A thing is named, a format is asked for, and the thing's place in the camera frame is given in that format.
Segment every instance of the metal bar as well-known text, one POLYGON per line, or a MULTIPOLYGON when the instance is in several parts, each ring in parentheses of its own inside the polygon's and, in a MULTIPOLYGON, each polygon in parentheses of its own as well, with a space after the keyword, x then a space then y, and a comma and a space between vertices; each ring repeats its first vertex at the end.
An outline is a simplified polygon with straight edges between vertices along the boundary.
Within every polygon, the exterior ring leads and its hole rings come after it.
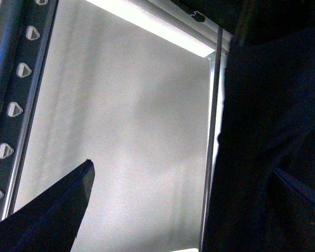
POLYGON ((151 2, 147 0, 131 0, 132 3, 136 4, 137 6, 140 6, 147 12, 161 18, 162 20, 168 22, 169 24, 172 24, 173 26, 179 28, 180 30, 184 31, 185 33, 188 33, 190 36, 196 38, 197 40, 201 41, 202 43, 206 44, 207 46, 210 46, 213 49, 216 49, 217 45, 215 42, 210 40, 209 38, 205 37, 192 27, 190 27, 188 24, 182 22, 181 20, 177 19, 173 15, 169 14, 168 12, 164 11, 162 8, 156 6, 155 4, 152 4, 151 2))
POLYGON ((23 0, 2 0, 0 5, 0 115, 22 29, 24 3, 23 0))
POLYGON ((215 127, 216 127, 216 116, 217 116, 217 101, 218 101, 218 88, 219 88, 219 78, 221 71, 221 59, 222 59, 222 38, 223 29, 218 28, 218 40, 217 40, 217 51, 215 57, 215 71, 214 71, 214 83, 213 83, 213 94, 212 94, 212 104, 211 104, 211 115, 209 123, 209 137, 208 137, 208 147, 207 147, 207 159, 206 159, 206 174, 205 174, 205 185, 204 185, 204 199, 203 199, 203 214, 201 223, 201 236, 199 243, 199 252, 202 251, 203 241, 205 235, 205 226, 208 218, 210 196, 212 181, 214 175, 214 143, 215 143, 215 127))
MULTIPOLYGON (((11 5, 16 0, 5 0, 11 5)), ((58 0, 23 0, 25 10, 0 115, 0 221, 13 213, 58 0)))

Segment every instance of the dark cloth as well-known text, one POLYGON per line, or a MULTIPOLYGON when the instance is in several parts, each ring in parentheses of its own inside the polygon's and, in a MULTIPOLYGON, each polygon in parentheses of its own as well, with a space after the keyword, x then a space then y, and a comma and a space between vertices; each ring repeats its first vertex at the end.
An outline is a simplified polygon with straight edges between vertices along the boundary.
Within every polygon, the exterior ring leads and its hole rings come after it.
POLYGON ((315 251, 315 209, 273 174, 315 190, 315 28, 231 45, 208 251, 315 251))
POLYGON ((71 251, 95 176, 87 160, 0 222, 0 252, 71 251))

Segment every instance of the fluorescent light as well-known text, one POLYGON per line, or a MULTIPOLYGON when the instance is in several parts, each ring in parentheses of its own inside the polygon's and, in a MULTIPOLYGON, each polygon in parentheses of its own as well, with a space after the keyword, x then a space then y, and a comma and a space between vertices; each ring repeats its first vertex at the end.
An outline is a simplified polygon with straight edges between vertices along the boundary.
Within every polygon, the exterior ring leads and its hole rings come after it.
POLYGON ((153 15, 152 13, 149 13, 144 8, 133 3, 133 1, 87 1, 201 57, 206 57, 215 51, 210 46, 189 35, 178 27, 153 15))
POLYGON ((178 251, 173 251, 173 252, 198 252, 198 249, 197 248, 190 248, 190 249, 178 250, 178 251))

